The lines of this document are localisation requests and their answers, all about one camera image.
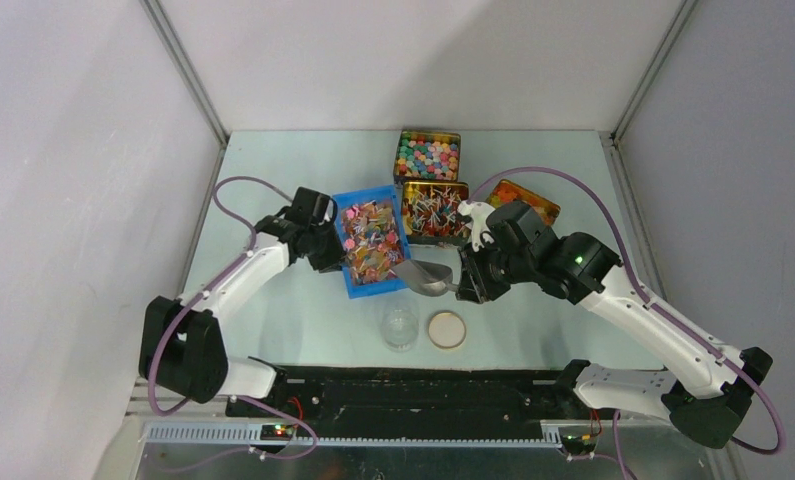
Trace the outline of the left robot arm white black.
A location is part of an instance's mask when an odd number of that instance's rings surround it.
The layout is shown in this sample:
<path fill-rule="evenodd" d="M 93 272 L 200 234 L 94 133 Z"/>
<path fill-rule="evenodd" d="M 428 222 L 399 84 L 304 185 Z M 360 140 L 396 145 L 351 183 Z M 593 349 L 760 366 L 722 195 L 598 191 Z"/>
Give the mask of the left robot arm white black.
<path fill-rule="evenodd" d="M 337 217 L 332 197 L 300 187 L 290 205 L 248 226 L 242 252 L 204 286 L 149 303 L 138 370 L 153 406 L 158 404 L 155 390 L 162 387 L 200 404 L 219 395 L 246 396 L 265 416 L 285 411 L 289 390 L 276 381 L 279 369 L 229 353 L 224 328 L 259 289 L 296 261 L 307 260 L 317 272 L 339 270 L 345 253 Z"/>

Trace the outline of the clear plastic jar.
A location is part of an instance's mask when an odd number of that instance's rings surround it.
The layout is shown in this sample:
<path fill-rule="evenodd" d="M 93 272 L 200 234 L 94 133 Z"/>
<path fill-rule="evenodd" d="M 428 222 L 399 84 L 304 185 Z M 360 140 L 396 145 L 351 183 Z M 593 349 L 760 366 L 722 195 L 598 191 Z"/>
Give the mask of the clear plastic jar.
<path fill-rule="evenodd" d="M 379 332 L 388 348 L 396 352 L 412 349 L 419 337 L 419 330 L 417 310 L 411 301 L 397 297 L 386 303 Z"/>

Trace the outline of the blue plastic candy bin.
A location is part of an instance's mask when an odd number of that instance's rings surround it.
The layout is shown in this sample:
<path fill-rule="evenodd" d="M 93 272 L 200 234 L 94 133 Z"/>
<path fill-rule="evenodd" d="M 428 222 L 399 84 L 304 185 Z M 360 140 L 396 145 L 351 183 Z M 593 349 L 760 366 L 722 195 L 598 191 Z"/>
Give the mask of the blue plastic candy bin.
<path fill-rule="evenodd" d="M 345 251 L 343 275 L 351 299 L 402 290 L 392 268 L 411 258 L 394 186 L 385 185 L 333 196 L 336 228 Z"/>

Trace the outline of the tin of pastel candies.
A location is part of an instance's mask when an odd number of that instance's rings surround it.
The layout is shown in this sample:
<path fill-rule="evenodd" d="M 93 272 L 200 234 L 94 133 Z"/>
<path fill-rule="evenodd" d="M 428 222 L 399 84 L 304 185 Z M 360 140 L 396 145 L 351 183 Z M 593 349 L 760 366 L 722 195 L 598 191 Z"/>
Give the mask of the tin of pastel candies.
<path fill-rule="evenodd" d="M 457 181 L 462 138 L 458 133 L 402 130 L 393 162 L 394 182 Z"/>

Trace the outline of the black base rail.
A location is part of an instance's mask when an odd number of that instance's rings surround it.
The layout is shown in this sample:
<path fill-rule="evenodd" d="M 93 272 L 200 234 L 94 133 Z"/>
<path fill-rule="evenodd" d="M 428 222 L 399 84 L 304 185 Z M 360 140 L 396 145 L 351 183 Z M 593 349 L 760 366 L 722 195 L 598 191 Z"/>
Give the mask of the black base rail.
<path fill-rule="evenodd" d="M 558 383 L 559 370 L 430 370 L 283 365 L 264 402 L 318 435 L 538 433 L 555 421 L 598 433 L 593 410 Z"/>

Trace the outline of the metal scoop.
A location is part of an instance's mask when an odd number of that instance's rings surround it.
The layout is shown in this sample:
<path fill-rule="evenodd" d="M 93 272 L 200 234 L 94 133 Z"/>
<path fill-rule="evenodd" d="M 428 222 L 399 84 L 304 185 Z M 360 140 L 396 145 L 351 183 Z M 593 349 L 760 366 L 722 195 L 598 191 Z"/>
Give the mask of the metal scoop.
<path fill-rule="evenodd" d="M 391 271 L 410 290 L 423 296 L 439 297 L 458 289 L 452 268 L 444 264 L 407 259 Z"/>

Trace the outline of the tin of stick candies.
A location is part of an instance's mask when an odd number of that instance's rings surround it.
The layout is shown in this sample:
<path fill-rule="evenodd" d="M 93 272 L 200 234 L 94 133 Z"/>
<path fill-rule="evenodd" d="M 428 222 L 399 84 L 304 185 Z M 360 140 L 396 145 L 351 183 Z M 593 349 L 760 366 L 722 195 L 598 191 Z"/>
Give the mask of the tin of stick candies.
<path fill-rule="evenodd" d="M 407 181 L 402 187 L 401 217 L 408 242 L 414 245 L 460 247 L 469 229 L 458 214 L 469 198 L 463 182 Z"/>

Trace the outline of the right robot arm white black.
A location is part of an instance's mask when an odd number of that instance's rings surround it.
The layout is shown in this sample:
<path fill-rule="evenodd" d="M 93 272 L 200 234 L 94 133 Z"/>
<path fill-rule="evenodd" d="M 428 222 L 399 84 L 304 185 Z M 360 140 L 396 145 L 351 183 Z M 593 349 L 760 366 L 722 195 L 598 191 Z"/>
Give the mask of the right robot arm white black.
<path fill-rule="evenodd" d="M 579 418 L 590 409 L 626 410 L 669 422 L 699 445 L 733 441 L 772 358 L 710 336 L 662 298 L 630 279 L 621 256 L 596 237 L 558 237 L 528 204 L 495 208 L 462 202 L 470 239 L 460 248 L 456 296 L 482 304 L 516 284 L 578 305 L 618 327 L 662 362 L 660 370 L 619 370 L 573 360 L 557 380 L 558 411 Z"/>

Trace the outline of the tin of gummy candies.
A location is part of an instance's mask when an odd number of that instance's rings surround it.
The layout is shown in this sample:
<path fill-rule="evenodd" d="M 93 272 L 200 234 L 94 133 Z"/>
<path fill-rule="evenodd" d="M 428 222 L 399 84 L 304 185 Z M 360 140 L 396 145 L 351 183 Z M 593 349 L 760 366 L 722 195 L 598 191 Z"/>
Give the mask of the tin of gummy candies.
<path fill-rule="evenodd" d="M 530 205 L 548 226 L 555 223 L 561 212 L 556 203 L 508 179 L 500 180 L 486 197 L 486 202 L 493 207 L 513 201 Z"/>

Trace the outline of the round gold jar lid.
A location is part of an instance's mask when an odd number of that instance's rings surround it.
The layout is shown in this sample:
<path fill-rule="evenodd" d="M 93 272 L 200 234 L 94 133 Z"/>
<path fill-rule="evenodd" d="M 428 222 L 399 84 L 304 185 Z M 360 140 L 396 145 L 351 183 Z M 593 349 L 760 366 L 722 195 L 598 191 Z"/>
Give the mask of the round gold jar lid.
<path fill-rule="evenodd" d="M 427 323 L 427 335 L 435 347 L 450 350 L 464 343 L 467 326 L 456 313 L 442 311 L 430 318 Z"/>

